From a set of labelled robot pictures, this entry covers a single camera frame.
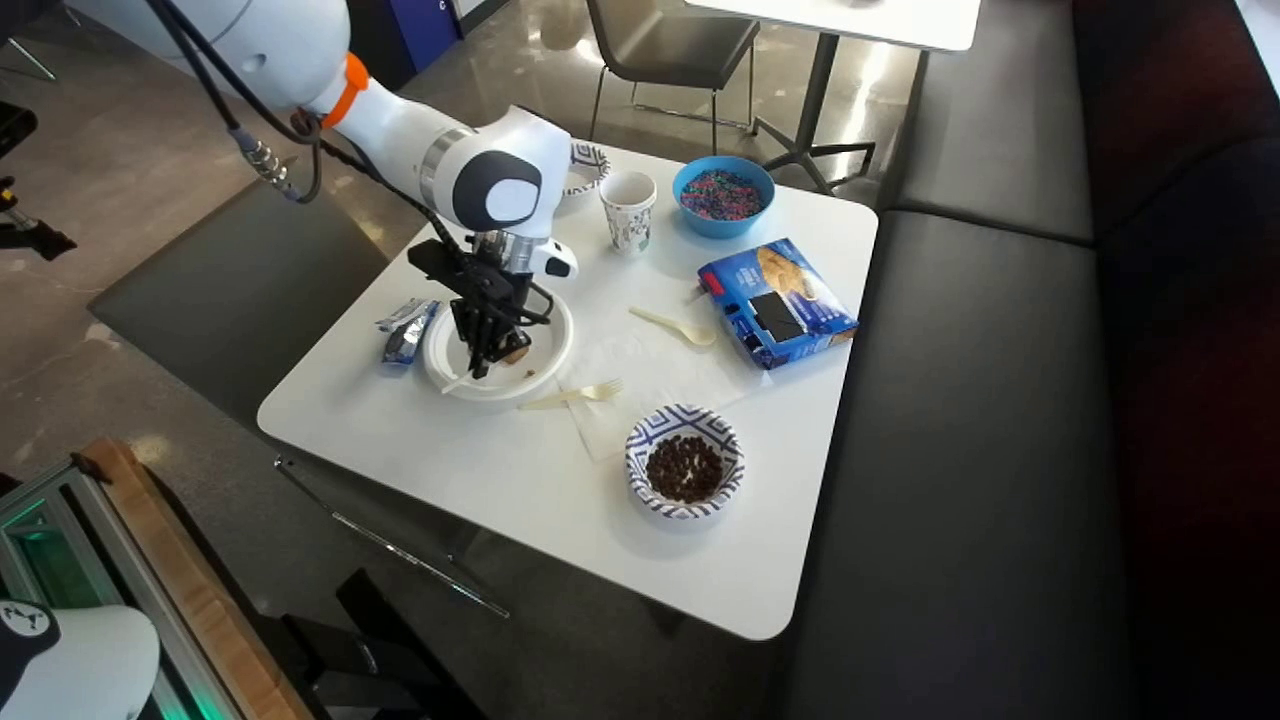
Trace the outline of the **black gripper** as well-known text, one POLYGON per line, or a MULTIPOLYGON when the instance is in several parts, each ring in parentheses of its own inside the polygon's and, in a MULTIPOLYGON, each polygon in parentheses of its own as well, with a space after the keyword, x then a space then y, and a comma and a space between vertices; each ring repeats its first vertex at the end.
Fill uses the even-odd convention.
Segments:
POLYGON ((469 376, 490 376, 490 355, 515 363, 556 300, 529 275, 510 275, 490 252, 466 252, 454 241, 424 241, 407 248, 407 264, 454 291, 457 329, 469 345, 469 376))

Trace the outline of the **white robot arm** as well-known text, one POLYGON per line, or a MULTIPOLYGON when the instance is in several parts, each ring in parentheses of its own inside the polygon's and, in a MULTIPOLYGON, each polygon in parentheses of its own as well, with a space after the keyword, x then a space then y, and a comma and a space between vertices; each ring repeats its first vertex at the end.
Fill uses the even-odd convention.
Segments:
POLYGON ((307 118, 305 138, 344 136, 369 170, 471 233, 469 248, 424 241, 413 264, 457 291, 454 314, 469 370, 529 348, 536 275, 569 275, 572 252, 554 235, 572 136, 524 107, 459 125, 384 87, 353 53, 344 0, 68 0, 87 19, 186 69, 214 99, 237 90, 270 110, 307 118))

